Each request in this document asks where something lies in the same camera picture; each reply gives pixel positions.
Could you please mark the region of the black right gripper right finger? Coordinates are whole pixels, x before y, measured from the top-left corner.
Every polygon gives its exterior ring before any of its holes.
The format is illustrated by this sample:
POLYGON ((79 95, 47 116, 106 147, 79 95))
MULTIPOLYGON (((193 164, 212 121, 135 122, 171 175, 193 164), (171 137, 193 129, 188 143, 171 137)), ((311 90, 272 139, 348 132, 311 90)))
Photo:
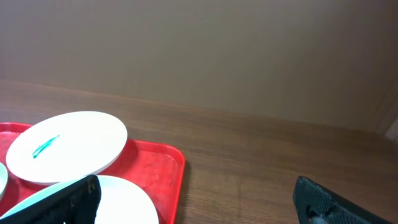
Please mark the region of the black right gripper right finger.
POLYGON ((296 180, 293 202, 300 224, 392 224, 304 176, 296 180))

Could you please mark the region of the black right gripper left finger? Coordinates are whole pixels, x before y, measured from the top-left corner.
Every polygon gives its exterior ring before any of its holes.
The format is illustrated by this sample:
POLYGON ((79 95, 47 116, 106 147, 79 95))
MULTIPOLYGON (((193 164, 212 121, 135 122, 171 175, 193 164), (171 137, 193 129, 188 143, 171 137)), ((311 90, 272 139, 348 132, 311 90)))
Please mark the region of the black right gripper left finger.
POLYGON ((46 187, 1 217, 1 224, 94 224, 101 201, 96 175, 59 182, 46 187))

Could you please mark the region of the white plate top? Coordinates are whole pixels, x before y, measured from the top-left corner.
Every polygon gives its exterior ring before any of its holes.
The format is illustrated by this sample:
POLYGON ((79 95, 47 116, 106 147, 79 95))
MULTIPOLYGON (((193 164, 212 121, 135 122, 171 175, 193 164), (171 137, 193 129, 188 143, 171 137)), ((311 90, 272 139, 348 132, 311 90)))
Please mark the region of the white plate top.
POLYGON ((127 128, 99 111, 76 111, 43 120, 21 133, 6 154, 16 177, 39 185, 98 174, 122 153, 127 128))

